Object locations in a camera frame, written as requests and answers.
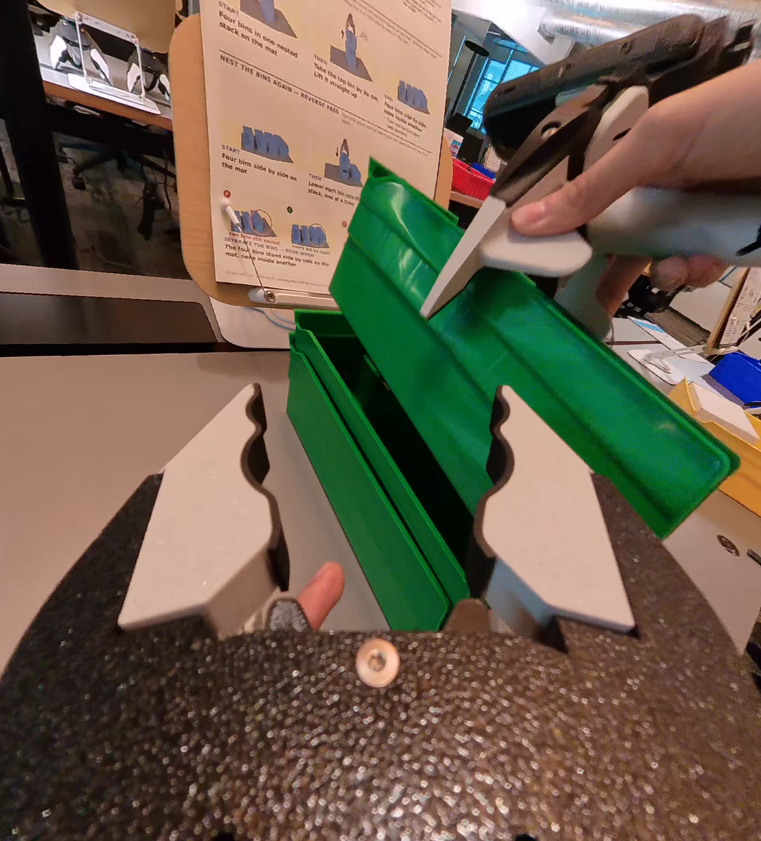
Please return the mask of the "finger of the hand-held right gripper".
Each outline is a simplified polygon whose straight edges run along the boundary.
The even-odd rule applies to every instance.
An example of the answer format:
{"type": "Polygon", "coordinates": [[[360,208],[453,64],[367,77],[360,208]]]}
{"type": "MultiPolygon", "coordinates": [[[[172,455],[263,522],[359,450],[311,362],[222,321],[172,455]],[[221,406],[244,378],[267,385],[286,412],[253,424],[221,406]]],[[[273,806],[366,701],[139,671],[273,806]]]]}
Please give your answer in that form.
{"type": "Polygon", "coordinates": [[[505,200],[492,196],[485,199],[422,304],[420,314],[423,318],[431,319],[436,315],[480,270],[480,243],[505,213],[505,200]]]}

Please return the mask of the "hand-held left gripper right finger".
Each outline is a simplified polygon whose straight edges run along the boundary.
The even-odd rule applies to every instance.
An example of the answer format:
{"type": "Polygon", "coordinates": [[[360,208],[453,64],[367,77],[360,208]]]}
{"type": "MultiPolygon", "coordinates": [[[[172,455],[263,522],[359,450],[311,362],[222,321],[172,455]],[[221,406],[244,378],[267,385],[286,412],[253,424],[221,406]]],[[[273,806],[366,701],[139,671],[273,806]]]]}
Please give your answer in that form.
{"type": "Polygon", "coordinates": [[[486,470],[474,597],[496,629],[542,643],[563,643],[560,620],[633,633],[591,469],[508,385],[496,389],[486,470]]]}

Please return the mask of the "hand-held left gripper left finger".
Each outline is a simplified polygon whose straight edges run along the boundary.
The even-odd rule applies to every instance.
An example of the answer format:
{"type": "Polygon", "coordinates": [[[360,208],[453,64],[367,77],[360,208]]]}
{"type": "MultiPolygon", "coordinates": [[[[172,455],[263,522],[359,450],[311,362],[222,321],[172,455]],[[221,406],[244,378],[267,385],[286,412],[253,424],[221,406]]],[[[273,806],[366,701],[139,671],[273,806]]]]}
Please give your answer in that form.
{"type": "Polygon", "coordinates": [[[122,630],[197,617],[218,637],[262,629],[290,587],[260,384],[247,385],[163,469],[118,617],[122,630]]]}

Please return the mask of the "person's right hand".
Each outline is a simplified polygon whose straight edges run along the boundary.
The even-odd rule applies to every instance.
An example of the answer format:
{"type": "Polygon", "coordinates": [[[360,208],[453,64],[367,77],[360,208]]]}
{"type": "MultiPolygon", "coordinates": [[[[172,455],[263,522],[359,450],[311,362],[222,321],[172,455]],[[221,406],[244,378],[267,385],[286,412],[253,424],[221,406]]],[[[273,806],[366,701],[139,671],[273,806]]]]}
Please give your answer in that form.
{"type": "Polygon", "coordinates": [[[512,228],[523,237],[577,230],[635,187],[761,194],[761,58],[651,107],[563,188],[517,203],[512,228]]]}

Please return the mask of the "person's left hand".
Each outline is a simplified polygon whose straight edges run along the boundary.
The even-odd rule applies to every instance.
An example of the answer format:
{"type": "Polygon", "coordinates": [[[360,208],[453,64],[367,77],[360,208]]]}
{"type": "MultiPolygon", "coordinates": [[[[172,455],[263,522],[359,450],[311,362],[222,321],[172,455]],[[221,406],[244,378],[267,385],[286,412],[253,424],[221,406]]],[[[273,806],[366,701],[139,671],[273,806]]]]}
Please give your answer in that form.
{"type": "Polygon", "coordinates": [[[337,562],[326,562],[297,596],[311,629],[321,630],[326,618],[343,596],[345,575],[337,562]]]}

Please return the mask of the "red plastic bin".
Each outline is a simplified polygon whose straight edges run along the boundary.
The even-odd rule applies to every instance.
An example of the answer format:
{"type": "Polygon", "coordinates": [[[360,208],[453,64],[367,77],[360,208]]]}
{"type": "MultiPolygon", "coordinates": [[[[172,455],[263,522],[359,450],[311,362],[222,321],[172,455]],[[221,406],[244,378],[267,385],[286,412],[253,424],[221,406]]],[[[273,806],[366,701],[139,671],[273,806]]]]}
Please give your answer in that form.
{"type": "Polygon", "coordinates": [[[477,166],[471,166],[459,159],[453,159],[452,192],[475,198],[486,199],[495,179],[480,171],[477,166]]]}

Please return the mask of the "black floor lamp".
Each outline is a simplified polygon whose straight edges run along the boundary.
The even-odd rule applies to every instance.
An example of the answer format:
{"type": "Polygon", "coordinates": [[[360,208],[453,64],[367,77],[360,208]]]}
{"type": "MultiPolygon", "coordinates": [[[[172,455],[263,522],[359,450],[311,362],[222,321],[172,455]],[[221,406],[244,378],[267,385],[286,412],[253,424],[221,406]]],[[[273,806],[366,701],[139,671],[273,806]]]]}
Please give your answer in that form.
{"type": "Polygon", "coordinates": [[[485,102],[491,92],[488,71],[491,65],[490,51],[472,41],[466,45],[471,52],[469,67],[460,89],[457,113],[470,121],[470,130],[480,132],[485,102]]]}

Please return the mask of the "blue plastic bin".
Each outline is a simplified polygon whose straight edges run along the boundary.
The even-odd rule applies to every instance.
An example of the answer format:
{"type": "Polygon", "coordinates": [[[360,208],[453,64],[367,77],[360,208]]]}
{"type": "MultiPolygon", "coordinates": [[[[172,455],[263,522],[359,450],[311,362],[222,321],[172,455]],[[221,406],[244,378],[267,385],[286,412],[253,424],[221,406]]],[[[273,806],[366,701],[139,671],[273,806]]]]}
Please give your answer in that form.
{"type": "Polygon", "coordinates": [[[761,403],[761,362],[743,352],[719,357],[711,378],[743,404],[761,403]]]}

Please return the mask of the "clear acrylic stand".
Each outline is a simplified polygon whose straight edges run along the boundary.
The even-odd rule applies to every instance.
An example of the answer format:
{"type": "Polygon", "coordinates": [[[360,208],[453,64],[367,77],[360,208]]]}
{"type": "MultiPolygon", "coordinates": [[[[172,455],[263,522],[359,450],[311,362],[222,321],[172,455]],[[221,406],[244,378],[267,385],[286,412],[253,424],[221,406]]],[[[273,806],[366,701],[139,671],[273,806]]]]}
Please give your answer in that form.
{"type": "Polygon", "coordinates": [[[42,67],[74,91],[154,116],[169,114],[165,53],[148,49],[135,32],[81,10],[57,15],[42,67]]]}

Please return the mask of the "white table black legs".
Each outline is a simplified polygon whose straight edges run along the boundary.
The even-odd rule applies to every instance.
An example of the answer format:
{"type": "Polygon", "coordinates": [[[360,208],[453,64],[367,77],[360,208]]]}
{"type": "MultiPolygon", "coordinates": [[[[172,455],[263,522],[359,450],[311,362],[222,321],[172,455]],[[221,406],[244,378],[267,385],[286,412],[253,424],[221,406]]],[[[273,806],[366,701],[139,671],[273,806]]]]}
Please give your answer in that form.
{"type": "Polygon", "coordinates": [[[154,130],[146,126],[144,113],[124,117],[100,103],[80,103],[80,107],[98,114],[81,113],[50,100],[39,68],[28,3],[0,2],[0,115],[39,254],[48,268],[79,267],[54,133],[173,160],[171,122],[154,130]]]}

